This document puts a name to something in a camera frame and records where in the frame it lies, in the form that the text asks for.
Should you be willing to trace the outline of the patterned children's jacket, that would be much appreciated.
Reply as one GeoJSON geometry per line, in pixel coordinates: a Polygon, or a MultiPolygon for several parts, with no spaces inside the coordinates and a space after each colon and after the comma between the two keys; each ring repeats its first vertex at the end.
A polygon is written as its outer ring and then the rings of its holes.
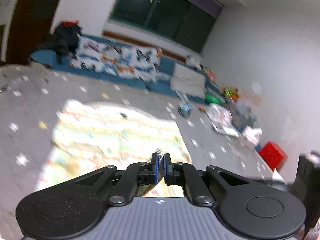
{"type": "Polygon", "coordinates": [[[192,162],[176,122],[138,108],[68,100],[57,117],[37,191],[107,165],[124,170],[132,163],[150,162],[154,152],[170,154],[174,163],[192,162]]]}

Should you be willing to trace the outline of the dark clothes pile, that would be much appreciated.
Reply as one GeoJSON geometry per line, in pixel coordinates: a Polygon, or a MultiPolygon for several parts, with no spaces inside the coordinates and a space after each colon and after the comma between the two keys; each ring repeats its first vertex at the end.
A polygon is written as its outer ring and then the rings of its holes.
{"type": "Polygon", "coordinates": [[[62,21],[46,42],[36,46],[36,50],[52,50],[56,53],[58,64],[62,63],[65,56],[76,58],[76,50],[79,47],[82,28],[79,21],[62,21]]]}

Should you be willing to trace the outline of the white paper sheet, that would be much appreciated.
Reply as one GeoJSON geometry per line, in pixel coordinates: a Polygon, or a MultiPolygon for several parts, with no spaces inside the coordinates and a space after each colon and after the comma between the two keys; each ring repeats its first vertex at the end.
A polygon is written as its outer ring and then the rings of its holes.
{"type": "Polygon", "coordinates": [[[285,185],[287,184],[285,179],[281,176],[281,174],[277,171],[276,168],[274,168],[273,173],[272,173],[272,181],[284,183],[285,185]]]}

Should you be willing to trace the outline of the red plastic stool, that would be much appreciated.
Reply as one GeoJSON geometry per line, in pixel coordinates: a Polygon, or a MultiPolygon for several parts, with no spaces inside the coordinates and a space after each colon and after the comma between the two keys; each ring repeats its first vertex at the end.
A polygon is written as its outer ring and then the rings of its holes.
{"type": "Polygon", "coordinates": [[[280,171],[287,161],[287,154],[275,142],[267,142],[259,151],[259,155],[271,170],[280,171]]]}

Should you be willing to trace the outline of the white handheld device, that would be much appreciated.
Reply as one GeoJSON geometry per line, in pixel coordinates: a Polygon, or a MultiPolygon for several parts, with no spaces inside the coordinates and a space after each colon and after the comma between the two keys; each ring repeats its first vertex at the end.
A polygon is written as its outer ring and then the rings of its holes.
{"type": "Polygon", "coordinates": [[[212,128],[216,133],[219,133],[219,134],[224,134],[224,135],[235,137],[235,138],[240,137],[239,132],[232,125],[225,126],[222,123],[212,122],[212,128]]]}

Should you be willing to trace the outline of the blue toy watch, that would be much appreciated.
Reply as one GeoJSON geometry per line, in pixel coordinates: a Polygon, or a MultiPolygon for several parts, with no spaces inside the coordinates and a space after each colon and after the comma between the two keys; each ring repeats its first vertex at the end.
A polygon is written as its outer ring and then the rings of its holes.
{"type": "Polygon", "coordinates": [[[182,102],[178,106],[178,113],[184,118],[188,118],[191,114],[192,105],[186,102],[182,102]]]}

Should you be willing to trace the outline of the white pink tissue bag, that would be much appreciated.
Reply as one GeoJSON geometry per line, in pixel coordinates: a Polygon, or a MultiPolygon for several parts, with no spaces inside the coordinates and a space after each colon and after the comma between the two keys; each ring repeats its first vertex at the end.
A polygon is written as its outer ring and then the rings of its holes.
{"type": "Polygon", "coordinates": [[[206,115],[214,124],[218,124],[219,126],[231,126],[232,115],[225,107],[211,103],[206,108],[206,115]]]}

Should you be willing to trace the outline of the small orange toy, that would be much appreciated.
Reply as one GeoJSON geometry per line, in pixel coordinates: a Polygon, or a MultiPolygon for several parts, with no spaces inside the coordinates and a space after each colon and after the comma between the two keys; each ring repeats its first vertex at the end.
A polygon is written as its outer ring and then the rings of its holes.
{"type": "Polygon", "coordinates": [[[205,108],[204,106],[199,106],[199,110],[200,110],[201,112],[205,112],[205,111],[206,111],[206,108],[205,108]]]}

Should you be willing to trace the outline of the pink tissue box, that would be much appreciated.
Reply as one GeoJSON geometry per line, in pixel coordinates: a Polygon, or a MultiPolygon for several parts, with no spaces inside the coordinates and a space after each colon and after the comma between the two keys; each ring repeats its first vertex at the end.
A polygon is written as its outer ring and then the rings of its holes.
{"type": "Polygon", "coordinates": [[[242,132],[242,135],[246,138],[246,140],[257,146],[260,141],[260,136],[262,135],[262,129],[246,126],[242,132]]]}

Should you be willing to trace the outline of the green ball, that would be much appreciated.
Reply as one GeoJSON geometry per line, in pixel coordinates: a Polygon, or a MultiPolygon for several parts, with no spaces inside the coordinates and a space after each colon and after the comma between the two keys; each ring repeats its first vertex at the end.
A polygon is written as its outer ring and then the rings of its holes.
{"type": "Polygon", "coordinates": [[[214,96],[213,94],[205,94],[205,98],[204,98],[205,102],[209,105],[209,104],[217,104],[217,105],[222,105],[223,102],[216,96],[214,96]]]}

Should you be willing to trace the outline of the clear plastic container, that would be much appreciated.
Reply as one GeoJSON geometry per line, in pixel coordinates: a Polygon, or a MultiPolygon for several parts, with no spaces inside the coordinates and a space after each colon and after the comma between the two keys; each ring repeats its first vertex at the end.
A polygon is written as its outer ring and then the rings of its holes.
{"type": "Polygon", "coordinates": [[[252,113],[252,108],[242,101],[232,102],[229,109],[232,116],[232,125],[242,133],[249,126],[253,128],[257,117],[252,113]]]}

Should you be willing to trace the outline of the grey cushion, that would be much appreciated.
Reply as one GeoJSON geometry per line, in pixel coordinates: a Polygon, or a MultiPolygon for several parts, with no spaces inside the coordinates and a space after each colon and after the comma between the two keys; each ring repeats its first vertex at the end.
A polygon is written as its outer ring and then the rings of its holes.
{"type": "Polygon", "coordinates": [[[170,79],[172,90],[204,99],[205,83],[206,78],[195,70],[178,63],[174,65],[174,72],[170,79]]]}

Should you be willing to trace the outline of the small plush toys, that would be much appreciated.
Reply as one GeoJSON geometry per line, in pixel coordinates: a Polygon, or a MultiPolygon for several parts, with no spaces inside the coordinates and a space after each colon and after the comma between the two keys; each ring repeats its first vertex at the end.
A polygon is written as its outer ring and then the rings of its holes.
{"type": "Polygon", "coordinates": [[[225,98],[232,99],[233,101],[239,100],[239,90],[236,87],[223,87],[222,94],[225,98]]]}

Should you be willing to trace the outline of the butterfly print pillow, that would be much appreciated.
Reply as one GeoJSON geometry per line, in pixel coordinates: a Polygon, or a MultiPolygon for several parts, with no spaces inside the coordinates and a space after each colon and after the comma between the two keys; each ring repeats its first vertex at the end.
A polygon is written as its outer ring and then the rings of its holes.
{"type": "Polygon", "coordinates": [[[76,58],[69,66],[123,79],[157,82],[161,56],[162,50],[155,47],[104,43],[82,37],[76,58]]]}

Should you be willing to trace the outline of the white black plush toy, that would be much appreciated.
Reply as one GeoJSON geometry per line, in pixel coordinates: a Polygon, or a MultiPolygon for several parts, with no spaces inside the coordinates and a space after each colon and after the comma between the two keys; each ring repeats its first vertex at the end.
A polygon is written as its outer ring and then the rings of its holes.
{"type": "Polygon", "coordinates": [[[189,67],[201,69],[201,60],[196,59],[193,55],[188,55],[185,58],[185,64],[189,67]]]}

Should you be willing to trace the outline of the star patterned grey tablecloth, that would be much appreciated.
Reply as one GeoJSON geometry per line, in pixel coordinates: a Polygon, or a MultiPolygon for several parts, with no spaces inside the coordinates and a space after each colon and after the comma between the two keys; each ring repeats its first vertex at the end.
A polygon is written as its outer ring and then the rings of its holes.
{"type": "Polygon", "coordinates": [[[1,239],[20,239],[16,206],[36,191],[52,150],[57,113],[68,100],[105,102],[138,108],[173,120],[198,170],[215,165],[247,178],[270,179],[263,159],[238,139],[219,135],[205,113],[192,105],[191,116],[178,113],[180,99],[108,81],[19,65],[1,68],[1,239]]]}

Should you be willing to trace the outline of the blue sofa bench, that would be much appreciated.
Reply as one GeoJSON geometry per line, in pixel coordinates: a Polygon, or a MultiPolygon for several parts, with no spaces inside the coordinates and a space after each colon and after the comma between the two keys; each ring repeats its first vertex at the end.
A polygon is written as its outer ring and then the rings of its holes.
{"type": "Polygon", "coordinates": [[[31,60],[52,70],[111,81],[133,88],[177,97],[186,94],[190,101],[210,104],[224,102],[219,89],[204,71],[176,62],[163,55],[161,48],[135,46],[90,35],[82,35],[75,57],[39,49],[31,60]]]}

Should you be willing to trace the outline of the dark window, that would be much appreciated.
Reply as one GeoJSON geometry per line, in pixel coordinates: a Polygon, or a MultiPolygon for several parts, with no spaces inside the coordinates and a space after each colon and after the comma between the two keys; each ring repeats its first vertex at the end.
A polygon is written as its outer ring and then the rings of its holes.
{"type": "Polygon", "coordinates": [[[111,19],[200,53],[222,9],[214,0],[116,0],[111,19]]]}

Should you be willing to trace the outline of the dark wooden door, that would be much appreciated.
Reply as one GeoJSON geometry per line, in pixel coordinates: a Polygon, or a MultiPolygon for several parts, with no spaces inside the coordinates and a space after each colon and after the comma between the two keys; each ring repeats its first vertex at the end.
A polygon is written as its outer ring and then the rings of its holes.
{"type": "Polygon", "coordinates": [[[17,0],[10,24],[6,63],[27,64],[49,36],[59,0],[17,0]]]}

